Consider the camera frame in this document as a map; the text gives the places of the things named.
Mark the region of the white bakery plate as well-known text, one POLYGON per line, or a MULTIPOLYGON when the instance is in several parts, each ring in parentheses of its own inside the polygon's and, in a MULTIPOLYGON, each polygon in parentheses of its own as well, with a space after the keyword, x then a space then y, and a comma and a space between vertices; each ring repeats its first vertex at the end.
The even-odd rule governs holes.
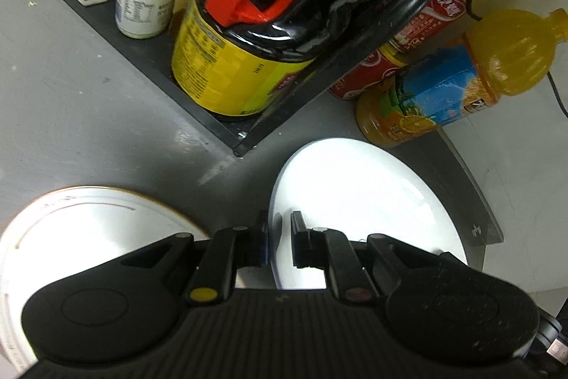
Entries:
POLYGON ((389 235, 427 252, 467 260, 457 229, 430 187, 405 163, 360 140, 310 142, 280 170, 269 203, 269 259, 279 289, 324 288, 320 269, 293 262, 291 215, 353 242, 389 235))

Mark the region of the white plate with brown rim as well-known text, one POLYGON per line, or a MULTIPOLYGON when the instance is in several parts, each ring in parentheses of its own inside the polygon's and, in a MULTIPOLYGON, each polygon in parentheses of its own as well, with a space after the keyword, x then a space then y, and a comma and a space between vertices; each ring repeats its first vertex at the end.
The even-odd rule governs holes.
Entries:
POLYGON ((162 202, 110 186, 73 186, 38 197, 1 236, 1 346, 17 373, 37 358, 21 325, 40 288, 178 232, 208 233, 162 202))

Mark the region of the orange juice bottle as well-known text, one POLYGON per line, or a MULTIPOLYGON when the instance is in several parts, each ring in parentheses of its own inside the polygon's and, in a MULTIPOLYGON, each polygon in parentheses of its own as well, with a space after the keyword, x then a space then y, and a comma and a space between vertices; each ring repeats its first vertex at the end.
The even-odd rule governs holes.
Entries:
POLYGON ((356 122, 391 148, 535 87, 567 41, 567 12, 500 10, 451 44, 363 92, 356 122))

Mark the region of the red soda can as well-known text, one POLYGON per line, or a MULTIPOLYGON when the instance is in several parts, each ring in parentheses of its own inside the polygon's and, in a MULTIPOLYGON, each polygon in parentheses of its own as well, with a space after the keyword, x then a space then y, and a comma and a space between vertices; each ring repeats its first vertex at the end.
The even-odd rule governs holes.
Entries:
POLYGON ((329 92, 339 99, 350 100, 410 65, 411 54, 416 49, 465 15, 465 1, 428 1, 402 30, 337 81, 329 92))

